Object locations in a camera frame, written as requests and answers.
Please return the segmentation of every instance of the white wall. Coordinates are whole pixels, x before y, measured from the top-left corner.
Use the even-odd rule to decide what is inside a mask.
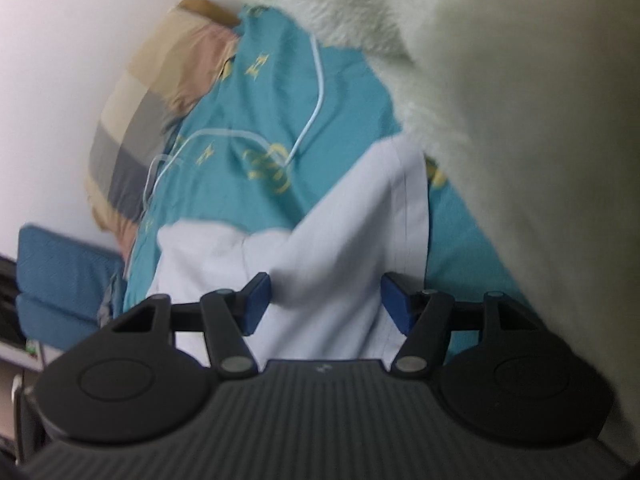
[[[95,125],[136,47],[178,1],[0,0],[0,253],[15,257],[25,222],[115,247],[82,188]]]

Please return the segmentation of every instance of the blue cushion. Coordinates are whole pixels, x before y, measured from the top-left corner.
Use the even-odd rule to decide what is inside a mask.
[[[114,279],[113,314],[122,312],[124,263],[119,254],[27,225],[18,238],[21,292],[96,324],[96,312]]]
[[[20,294],[15,306],[25,336],[63,351],[98,330],[95,320],[79,319],[28,294]]]

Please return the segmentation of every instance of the teal fabric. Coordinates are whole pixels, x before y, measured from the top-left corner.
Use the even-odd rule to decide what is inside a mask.
[[[316,105],[308,35],[277,10],[243,11],[241,18],[231,74],[185,118],[174,153],[203,128],[248,130],[288,151]],[[270,168],[269,158],[260,157],[264,150],[250,140],[198,136],[184,146],[141,222],[127,308],[144,299],[151,284],[160,257],[156,235],[163,225],[191,218],[228,222],[248,232],[291,229],[373,142],[399,131],[389,95],[364,56],[338,48],[320,52],[325,101],[288,176]],[[429,198],[427,286],[466,301],[480,300],[487,290],[522,298],[455,190],[430,189]],[[451,348],[465,348],[474,337],[456,334]]]

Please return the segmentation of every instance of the bed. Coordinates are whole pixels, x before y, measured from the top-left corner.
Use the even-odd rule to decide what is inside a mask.
[[[188,12],[197,14],[198,9]],[[277,10],[246,8],[239,19],[232,28],[237,41],[226,53],[228,59],[208,68],[216,77],[207,92],[170,121],[152,121],[153,138],[138,158],[148,178],[138,169],[136,177],[128,179],[135,181],[135,189],[120,186],[118,191],[129,199],[133,195],[137,205],[121,219],[128,222],[129,233],[121,243],[129,260],[125,310],[147,295],[161,256],[158,231],[163,226],[197,219],[226,222],[248,233],[293,229],[372,143],[399,133],[389,95],[364,56],[319,45],[325,88],[318,116],[289,170],[271,164],[267,150],[288,155],[318,99],[312,46],[309,35]],[[200,56],[206,55],[203,48],[200,45]],[[268,148],[245,137],[219,134],[223,130],[259,132]],[[96,142],[94,166],[105,158]],[[488,290],[525,301],[456,191],[428,168],[425,288],[463,301],[477,301]],[[99,186],[89,187],[95,194]],[[113,190],[102,195],[109,195],[111,203],[118,201]],[[92,200],[94,218],[110,228],[100,219],[97,202]],[[475,333],[455,333],[450,352],[476,340]]]

